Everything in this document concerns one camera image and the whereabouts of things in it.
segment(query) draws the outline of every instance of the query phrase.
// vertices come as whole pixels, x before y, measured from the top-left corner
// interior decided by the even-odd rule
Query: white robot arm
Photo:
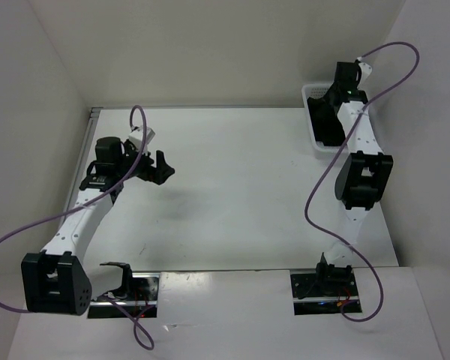
[[[372,68],[357,59],[354,63],[337,63],[334,84],[322,101],[333,109],[344,134],[348,134],[364,105],[368,102],[360,90]],[[347,143],[349,157],[335,183],[335,196],[342,202],[343,219],[337,233],[350,244],[357,243],[363,220],[382,197],[393,160],[384,155],[372,129],[366,109]],[[351,263],[352,251],[337,241],[324,253],[327,263],[346,266]]]
[[[175,170],[165,162],[164,153],[157,151],[157,164],[150,158],[147,145],[155,133],[147,128],[143,155],[130,177],[163,184]],[[137,158],[143,139],[143,128],[135,127],[124,143],[116,137],[99,139],[95,146],[97,160],[87,169],[79,188],[75,208],[61,225],[53,239],[40,253],[27,253],[22,261],[22,279],[29,311],[83,314],[90,301],[110,290],[126,293],[130,290],[132,272],[128,264],[107,262],[85,273],[83,259],[90,241],[105,215],[112,209],[123,186],[89,206],[84,207],[104,191],[117,184]]]

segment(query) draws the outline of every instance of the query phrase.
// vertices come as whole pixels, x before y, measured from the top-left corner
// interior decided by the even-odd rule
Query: white wall
[[[26,0],[0,0],[0,236],[60,211],[88,114]],[[51,223],[0,247],[0,274],[17,273]]]
[[[22,307],[23,285],[21,275],[0,275],[0,299],[7,302],[7,305],[16,308]],[[10,352],[19,319],[18,313],[10,313],[0,309],[0,360],[6,359]]]
[[[415,44],[421,63],[378,112],[379,139],[394,157],[382,208],[450,359],[450,0],[407,0],[387,39],[396,40]],[[383,50],[373,87],[398,80],[413,59],[407,49]]]
[[[30,0],[88,105],[302,106],[403,0]]]

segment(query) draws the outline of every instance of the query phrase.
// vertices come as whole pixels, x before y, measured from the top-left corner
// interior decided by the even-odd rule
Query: white basket
[[[331,158],[337,153],[340,146],[325,146],[322,142],[315,141],[314,127],[312,126],[312,119],[310,117],[310,110],[308,109],[307,99],[308,98],[321,98],[327,90],[330,89],[332,85],[331,82],[317,82],[314,84],[307,84],[301,88],[301,97],[303,98],[303,105],[305,108],[305,116],[307,116],[308,130],[310,131],[311,142],[313,146],[313,152],[315,153],[315,158]],[[341,155],[348,155],[348,149],[345,148]]]

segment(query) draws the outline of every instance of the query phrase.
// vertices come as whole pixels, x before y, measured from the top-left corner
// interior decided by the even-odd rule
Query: red wire
[[[143,298],[145,299],[145,308],[147,308],[149,306],[149,299],[147,298],[147,295],[145,293],[143,293],[142,295]]]
[[[344,286],[343,289],[345,290],[346,293],[346,300],[350,300],[350,298],[352,297],[352,294],[350,293],[350,291]]]

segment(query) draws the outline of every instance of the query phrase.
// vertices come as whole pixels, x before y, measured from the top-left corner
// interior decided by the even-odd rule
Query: cable
[[[137,316],[138,314],[138,295],[136,290],[135,290],[135,309],[133,310],[133,313],[135,314],[135,316]]]
[[[352,294],[350,293],[350,291],[347,289],[346,286],[344,286],[343,289],[345,290],[345,293],[346,293],[346,299],[345,300],[350,300],[350,298],[352,297]]]
[[[133,162],[132,166],[131,166],[130,169],[127,171],[127,173],[123,176],[123,178],[121,178],[121,179],[120,179],[115,185],[113,185],[109,190],[105,191],[104,193],[102,193],[101,195],[95,197],[94,199],[91,199],[91,200],[89,200],[88,202],[85,202],[85,203],[84,203],[82,206],[80,206],[80,207],[72,208],[71,210],[62,212],[61,214],[57,214],[57,215],[45,217],[45,218],[42,219],[42,220],[34,221],[34,222],[29,223],[29,224],[27,224],[27,225],[21,226],[21,227],[19,227],[18,229],[15,229],[14,231],[9,232],[9,233],[6,234],[6,235],[3,235],[3,236],[0,238],[0,244],[1,244],[2,242],[4,242],[5,240],[11,238],[12,236],[15,236],[16,234],[21,233],[22,231],[25,231],[25,230],[28,230],[28,229],[30,229],[30,228],[32,228],[32,227],[36,227],[36,226],[38,226],[38,225],[47,223],[47,222],[49,222],[49,221],[54,221],[54,220],[59,219],[59,218],[61,218],[61,217],[68,216],[68,215],[74,214],[74,213],[76,213],[76,212],[79,212],[80,210],[86,208],[87,206],[90,206],[91,204],[97,202],[98,200],[103,199],[104,197],[106,197],[107,195],[109,195],[110,193],[112,193],[115,189],[117,189],[118,187],[120,187],[120,186],[124,183],[124,181],[128,179],[128,177],[132,174],[132,172],[133,172],[133,171],[135,170],[135,168],[137,167],[138,163],[140,162],[140,158],[142,157],[143,150],[145,149],[145,144],[146,144],[147,119],[146,119],[146,116],[145,116],[145,112],[143,111],[143,108],[142,108],[140,105],[135,105],[134,107],[132,107],[132,110],[130,111],[130,123],[132,122],[132,119],[133,119],[133,117],[134,117],[135,110],[137,110],[137,109],[140,111],[140,114],[142,115],[142,121],[143,121],[143,129],[144,129],[144,131],[143,131],[142,143],[140,144],[140,148],[139,148],[139,151],[138,151],[138,155],[136,156],[135,161]],[[11,311],[11,312],[13,312],[13,313],[19,313],[19,314],[27,314],[27,313],[30,313],[30,311],[28,311],[28,310],[19,309],[19,308],[16,308],[16,307],[11,307],[11,306],[8,306],[8,305],[2,303],[1,301],[0,301],[0,308],[5,309],[5,310],[7,310],[7,311]]]
[[[135,336],[136,342],[145,350],[153,350],[155,348],[155,342],[152,339],[152,336],[149,334],[148,331],[145,330],[145,328],[139,323],[139,318],[149,309],[153,308],[153,306],[145,307],[142,311],[139,312],[137,317],[131,316],[128,311],[126,311],[122,306],[118,305],[115,301],[113,301],[111,298],[108,298],[107,296],[101,296],[100,299],[107,300],[110,304],[115,306],[118,311],[120,311],[122,314],[124,314],[128,319],[131,320],[133,323],[133,335]],[[145,345],[139,338],[137,334],[137,328],[140,329],[140,331],[148,338],[148,341],[150,341],[150,346]]]
[[[370,268],[370,270],[371,270],[372,273],[373,273],[373,276],[374,276],[375,279],[376,279],[376,283],[378,284],[379,291],[380,291],[380,300],[379,300],[379,304],[378,304],[376,310],[375,310],[371,315],[369,315],[369,316],[367,316],[367,317],[364,317],[364,318],[362,318],[362,319],[354,319],[354,318],[352,318],[352,317],[346,315],[346,314],[344,313],[344,308],[345,308],[345,306],[348,305],[348,304],[350,304],[350,303],[352,303],[352,302],[356,302],[356,301],[348,301],[346,304],[343,304],[343,305],[340,307],[340,312],[342,313],[342,315],[343,315],[347,320],[353,321],[354,323],[363,323],[363,322],[365,322],[365,321],[371,320],[371,319],[373,319],[373,318],[380,312],[380,310],[382,310],[382,306],[383,306],[383,297],[384,297],[382,281],[380,280],[380,278],[379,278],[379,276],[378,276],[378,274],[377,274],[377,271],[376,271],[375,268],[372,266],[372,264],[370,263],[370,261],[368,261],[367,258],[366,258],[364,255],[362,255],[362,253],[360,253],[360,251],[358,251],[357,249],[355,249],[355,248],[354,248],[347,240],[345,240],[344,238],[342,238],[340,235],[338,235],[338,234],[336,234],[336,233],[334,233],[334,232],[332,232],[332,231],[330,231],[330,230],[328,230],[328,229],[326,229],[326,228],[324,228],[324,227],[321,227],[320,225],[317,225],[316,223],[314,223],[314,222],[310,219],[310,215],[308,214],[308,211],[310,210],[310,204],[311,204],[312,199],[313,199],[314,196],[315,196],[315,193],[317,192],[317,190],[318,190],[318,188],[320,187],[320,185],[323,183],[323,180],[325,179],[325,177],[330,173],[330,170],[332,170],[332,167],[333,167],[333,166],[335,165],[335,163],[337,162],[338,157],[340,156],[341,152],[345,149],[345,146],[347,146],[347,143],[348,143],[348,141],[350,140],[350,137],[352,136],[353,131],[355,131],[357,125],[359,124],[360,119],[362,118],[362,115],[363,115],[364,111],[365,111],[365,110],[366,110],[366,109],[367,109],[374,101],[376,101],[378,98],[381,98],[383,95],[387,94],[387,93],[390,92],[391,90],[397,88],[397,87],[400,86],[402,83],[404,83],[405,81],[407,81],[408,78],[412,76],[412,74],[415,72],[416,68],[419,66],[419,62],[420,62],[420,53],[419,53],[419,51],[418,51],[417,48],[414,47],[411,43],[407,43],[407,42],[405,42],[405,41],[394,41],[394,42],[391,42],[391,43],[386,43],[386,44],[384,44],[384,45],[382,45],[382,46],[377,47],[376,49],[373,49],[373,50],[371,50],[371,51],[365,53],[362,57],[360,57],[360,58],[358,58],[358,59],[361,60],[362,58],[367,57],[367,56],[369,56],[369,55],[371,55],[371,54],[373,54],[373,53],[375,53],[375,52],[377,52],[377,51],[379,51],[379,50],[381,50],[381,49],[383,49],[383,48],[385,48],[385,47],[391,47],[391,46],[393,46],[393,45],[403,45],[403,46],[409,47],[411,50],[413,50],[413,52],[415,53],[415,64],[413,65],[412,70],[410,70],[410,72],[409,72],[406,76],[404,76],[403,79],[401,79],[400,81],[396,82],[394,85],[392,85],[392,86],[386,88],[385,90],[383,90],[383,91],[380,92],[379,94],[377,94],[377,95],[375,95],[374,97],[372,97],[372,98],[371,98],[371,99],[370,99],[370,100],[369,100],[369,101],[361,108],[360,114],[358,114],[358,117],[357,117],[357,119],[355,120],[355,122],[353,123],[353,126],[352,126],[352,128],[350,129],[350,132],[346,135],[346,138],[345,138],[345,140],[343,141],[343,144],[342,144],[341,147],[338,149],[337,154],[335,154],[335,156],[334,156],[333,159],[331,160],[330,164],[329,164],[328,167],[326,168],[325,172],[322,174],[322,176],[320,176],[320,179],[318,180],[318,182],[317,182],[317,183],[315,184],[315,186],[313,187],[313,190],[310,192],[310,195],[309,195],[309,197],[308,197],[308,199],[307,199],[307,202],[306,202],[306,204],[305,204],[305,210],[304,210],[304,216],[305,216],[305,219],[307,220],[307,222],[308,222],[312,227],[314,227],[315,229],[318,229],[318,230],[324,232],[325,234],[328,234],[328,235],[330,235],[330,236],[333,236],[334,238],[340,240],[340,241],[341,241],[343,244],[345,244],[347,247],[349,247],[349,249],[350,249],[351,251],[353,251],[355,254],[357,254],[358,257],[360,257],[360,259],[362,259],[362,260],[365,262],[365,264],[367,264],[367,266]]]
[[[300,296],[300,297],[297,297],[297,299],[298,299],[298,300],[305,299],[305,298],[307,297],[307,295],[310,294],[310,291],[312,291],[312,289],[314,288],[314,286],[315,286],[316,283],[317,283],[317,280],[315,280],[315,281],[312,283],[312,286],[310,286],[310,289],[308,289],[308,291],[305,293],[305,295],[302,295],[302,296]]]

